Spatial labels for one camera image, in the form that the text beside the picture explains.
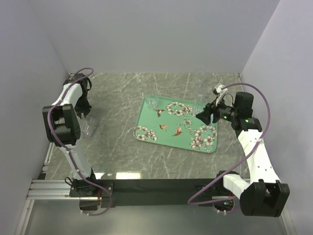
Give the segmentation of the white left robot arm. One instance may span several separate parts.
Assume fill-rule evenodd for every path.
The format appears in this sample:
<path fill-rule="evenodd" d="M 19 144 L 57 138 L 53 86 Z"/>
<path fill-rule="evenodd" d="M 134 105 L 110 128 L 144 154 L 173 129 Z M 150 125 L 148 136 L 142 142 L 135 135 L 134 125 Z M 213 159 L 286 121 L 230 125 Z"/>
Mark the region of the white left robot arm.
<path fill-rule="evenodd" d="M 79 119 L 91 111 L 88 102 L 91 88 L 91 80 L 86 75 L 71 73 L 57 100 L 42 109 L 47 138 L 62 151 L 71 167 L 73 178 L 66 177 L 65 183 L 71 186 L 70 195 L 76 197 L 92 197 L 99 190 L 95 174 L 79 143 Z"/>

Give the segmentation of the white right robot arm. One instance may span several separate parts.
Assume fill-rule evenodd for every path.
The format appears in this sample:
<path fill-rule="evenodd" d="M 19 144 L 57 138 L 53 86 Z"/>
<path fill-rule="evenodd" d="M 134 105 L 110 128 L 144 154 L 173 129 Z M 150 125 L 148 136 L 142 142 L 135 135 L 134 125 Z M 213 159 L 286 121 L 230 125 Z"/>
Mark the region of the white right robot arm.
<path fill-rule="evenodd" d="M 196 118 L 206 125 L 216 123 L 220 119 L 231 122 L 247 161 L 250 182 L 247 183 L 239 175 L 226 170 L 211 183 L 194 194 L 188 204 L 193 204 L 193 199 L 215 184 L 219 195 L 232 192 L 240 201 L 240 209 L 246 216 L 279 217 L 290 194 L 288 184 L 280 181 L 275 173 L 268 153 L 265 148 L 262 129 L 259 120 L 252 116 L 254 96 L 246 92 L 237 92 L 232 106 L 224 103 L 222 96 L 217 97 L 212 103 L 207 103 Z"/>

